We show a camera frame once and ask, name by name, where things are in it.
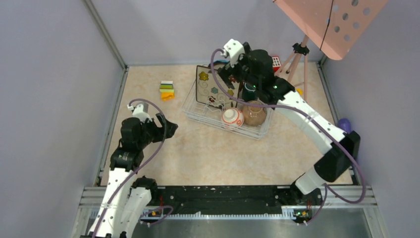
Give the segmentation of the square floral glass plate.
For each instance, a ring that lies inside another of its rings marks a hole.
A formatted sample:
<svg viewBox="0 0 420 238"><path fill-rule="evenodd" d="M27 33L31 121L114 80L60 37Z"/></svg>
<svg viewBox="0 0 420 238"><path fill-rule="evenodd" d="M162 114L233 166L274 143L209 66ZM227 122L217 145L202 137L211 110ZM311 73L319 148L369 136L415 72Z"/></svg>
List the square floral glass plate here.
<svg viewBox="0 0 420 238"><path fill-rule="evenodd" d="M217 70L223 66L224 65L214 65L217 80L229 95L238 98L240 88L228 89L217 73ZM237 102L227 97L219 88L211 74L210 67L203 65L198 65L196 67L196 101L221 109L237 107Z"/></svg>

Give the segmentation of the dark green mug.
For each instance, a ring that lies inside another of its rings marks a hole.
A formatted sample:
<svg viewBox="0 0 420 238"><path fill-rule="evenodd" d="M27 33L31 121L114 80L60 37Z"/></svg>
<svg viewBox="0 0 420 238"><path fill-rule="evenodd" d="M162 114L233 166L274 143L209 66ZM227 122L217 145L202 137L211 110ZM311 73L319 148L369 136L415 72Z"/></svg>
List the dark green mug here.
<svg viewBox="0 0 420 238"><path fill-rule="evenodd" d="M257 100L256 87L250 83L245 83L242 89L242 99L245 102Z"/></svg>

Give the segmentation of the orange white patterned bowl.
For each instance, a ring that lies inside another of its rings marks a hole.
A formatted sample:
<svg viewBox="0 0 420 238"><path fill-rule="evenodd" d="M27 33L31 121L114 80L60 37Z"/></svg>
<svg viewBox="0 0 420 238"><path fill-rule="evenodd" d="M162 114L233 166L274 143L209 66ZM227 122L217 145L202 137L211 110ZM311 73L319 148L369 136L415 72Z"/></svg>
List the orange white patterned bowl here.
<svg viewBox="0 0 420 238"><path fill-rule="evenodd" d="M244 123L243 112L237 108L226 109L221 116L221 122L225 129L237 129Z"/></svg>

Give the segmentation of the brown speckled bowl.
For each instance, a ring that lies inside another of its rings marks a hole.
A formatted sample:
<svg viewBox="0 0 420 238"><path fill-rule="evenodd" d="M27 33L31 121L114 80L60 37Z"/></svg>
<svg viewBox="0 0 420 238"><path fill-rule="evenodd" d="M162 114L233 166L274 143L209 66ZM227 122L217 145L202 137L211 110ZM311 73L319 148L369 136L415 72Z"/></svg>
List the brown speckled bowl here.
<svg viewBox="0 0 420 238"><path fill-rule="evenodd" d="M244 124L249 126L262 125L267 117L266 108L244 105L242 108Z"/></svg>

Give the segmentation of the white wire dish rack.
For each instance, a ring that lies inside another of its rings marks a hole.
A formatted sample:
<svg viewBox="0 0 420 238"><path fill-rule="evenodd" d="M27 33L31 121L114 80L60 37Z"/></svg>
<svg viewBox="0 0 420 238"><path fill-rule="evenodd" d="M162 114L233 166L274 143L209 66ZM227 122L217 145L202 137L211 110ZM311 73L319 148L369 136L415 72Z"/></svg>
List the white wire dish rack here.
<svg viewBox="0 0 420 238"><path fill-rule="evenodd" d="M262 125L250 126L243 124L239 128L229 129L224 126L221 117L224 108L215 108L208 103L199 103L196 101L196 82L193 81L192 86L182 104L182 112L184 112L188 119L197 121L199 123L212 126L225 131L230 131L248 138L259 140L263 138L270 129L273 111L267 110L267 116Z"/></svg>

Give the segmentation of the teal polka dot plate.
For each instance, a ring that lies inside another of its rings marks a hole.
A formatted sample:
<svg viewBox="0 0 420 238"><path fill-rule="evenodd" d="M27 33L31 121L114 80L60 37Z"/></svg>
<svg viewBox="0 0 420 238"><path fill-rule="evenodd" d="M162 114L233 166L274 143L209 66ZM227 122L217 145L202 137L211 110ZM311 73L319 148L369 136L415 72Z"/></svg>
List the teal polka dot plate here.
<svg viewBox="0 0 420 238"><path fill-rule="evenodd" d="M226 65L227 63L229 63L229 61L227 61L227 60L216 60L213 64L214 65Z"/></svg>

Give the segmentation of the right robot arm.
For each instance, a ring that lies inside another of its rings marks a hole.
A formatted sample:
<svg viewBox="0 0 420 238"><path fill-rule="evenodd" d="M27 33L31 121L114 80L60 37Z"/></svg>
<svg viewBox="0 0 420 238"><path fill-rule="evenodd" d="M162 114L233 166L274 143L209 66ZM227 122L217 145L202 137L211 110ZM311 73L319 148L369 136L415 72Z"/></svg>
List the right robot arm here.
<svg viewBox="0 0 420 238"><path fill-rule="evenodd" d="M304 204L311 192L329 182L336 181L351 165L358 167L356 156L361 138L355 132L345 132L316 112L286 79L275 75L273 60L265 50L245 51L237 60L228 61L215 69L210 63L213 77L219 76L224 84L234 89L234 82L248 83L254 89L260 108L278 112L310 138L322 157L290 186L290 197L296 204Z"/></svg>

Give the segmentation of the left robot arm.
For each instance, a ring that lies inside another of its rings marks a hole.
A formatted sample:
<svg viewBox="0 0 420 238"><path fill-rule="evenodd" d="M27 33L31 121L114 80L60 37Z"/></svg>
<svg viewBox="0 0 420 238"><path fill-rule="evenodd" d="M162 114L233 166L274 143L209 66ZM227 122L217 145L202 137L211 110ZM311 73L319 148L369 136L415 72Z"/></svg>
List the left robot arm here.
<svg viewBox="0 0 420 238"><path fill-rule="evenodd" d="M121 138L110 157L108 184L95 221L85 235L87 238L129 238L140 218L146 215L147 205L158 201L155 179L137 177L145 165L144 149L151 143L163 146L178 125L169 122L158 111L158 126L149 114L149 103L128 104L132 116L121 123Z"/></svg>

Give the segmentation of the stacked colourful toy bricks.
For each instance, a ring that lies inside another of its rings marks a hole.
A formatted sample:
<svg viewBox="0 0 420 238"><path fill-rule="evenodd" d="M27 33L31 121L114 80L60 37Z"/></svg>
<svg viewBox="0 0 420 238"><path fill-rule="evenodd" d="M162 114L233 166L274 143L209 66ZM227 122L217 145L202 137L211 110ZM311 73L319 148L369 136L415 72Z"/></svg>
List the stacked colourful toy bricks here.
<svg viewBox="0 0 420 238"><path fill-rule="evenodd" d="M173 81L163 80L159 86L160 98L162 101L168 101L175 98Z"/></svg>

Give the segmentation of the red white toy block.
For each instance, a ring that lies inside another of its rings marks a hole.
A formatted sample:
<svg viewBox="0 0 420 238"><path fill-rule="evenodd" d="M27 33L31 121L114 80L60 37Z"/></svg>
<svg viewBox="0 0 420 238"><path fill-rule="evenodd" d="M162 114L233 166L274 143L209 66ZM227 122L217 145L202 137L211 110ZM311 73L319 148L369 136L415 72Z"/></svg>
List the red white toy block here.
<svg viewBox="0 0 420 238"><path fill-rule="evenodd" d="M280 70L280 68L282 67L282 63L281 60L279 58L279 56L272 56L272 68L274 70L274 72L278 72Z"/></svg>

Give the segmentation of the pink perforated board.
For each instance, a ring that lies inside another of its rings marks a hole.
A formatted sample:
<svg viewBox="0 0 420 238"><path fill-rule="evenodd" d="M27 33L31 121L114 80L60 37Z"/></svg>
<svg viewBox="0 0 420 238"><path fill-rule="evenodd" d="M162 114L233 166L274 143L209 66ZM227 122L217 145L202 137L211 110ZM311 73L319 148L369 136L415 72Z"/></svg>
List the pink perforated board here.
<svg viewBox="0 0 420 238"><path fill-rule="evenodd" d="M342 60L387 0L275 0L331 60Z"/></svg>

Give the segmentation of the yellow toy frame brick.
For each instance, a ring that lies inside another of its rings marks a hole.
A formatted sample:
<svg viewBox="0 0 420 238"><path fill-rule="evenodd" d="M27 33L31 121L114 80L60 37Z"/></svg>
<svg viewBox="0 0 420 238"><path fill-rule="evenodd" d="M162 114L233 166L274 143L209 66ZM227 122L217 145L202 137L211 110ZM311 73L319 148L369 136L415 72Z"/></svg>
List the yellow toy frame brick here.
<svg viewBox="0 0 420 238"><path fill-rule="evenodd" d="M296 88L296 91L299 93L301 97L303 96L303 91L300 88Z"/></svg>

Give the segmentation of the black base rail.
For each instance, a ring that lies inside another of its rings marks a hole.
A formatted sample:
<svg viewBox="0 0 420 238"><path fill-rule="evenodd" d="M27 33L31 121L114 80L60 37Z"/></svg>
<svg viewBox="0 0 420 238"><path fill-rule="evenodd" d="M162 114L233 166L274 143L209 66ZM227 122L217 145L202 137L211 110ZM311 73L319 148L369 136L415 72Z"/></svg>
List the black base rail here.
<svg viewBox="0 0 420 238"><path fill-rule="evenodd" d="M288 186L165 186L159 187L149 206L170 205L173 215L281 214L282 206L298 205Z"/></svg>

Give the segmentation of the purple handled tool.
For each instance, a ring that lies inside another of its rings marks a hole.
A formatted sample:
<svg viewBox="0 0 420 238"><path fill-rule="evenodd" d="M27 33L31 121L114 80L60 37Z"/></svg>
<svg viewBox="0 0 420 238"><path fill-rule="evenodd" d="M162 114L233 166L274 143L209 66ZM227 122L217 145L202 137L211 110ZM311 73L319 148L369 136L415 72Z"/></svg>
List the purple handled tool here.
<svg viewBox="0 0 420 238"><path fill-rule="evenodd" d="M345 131L347 134L352 132L352 126L350 121L347 118L342 118L338 121L337 126Z"/></svg>

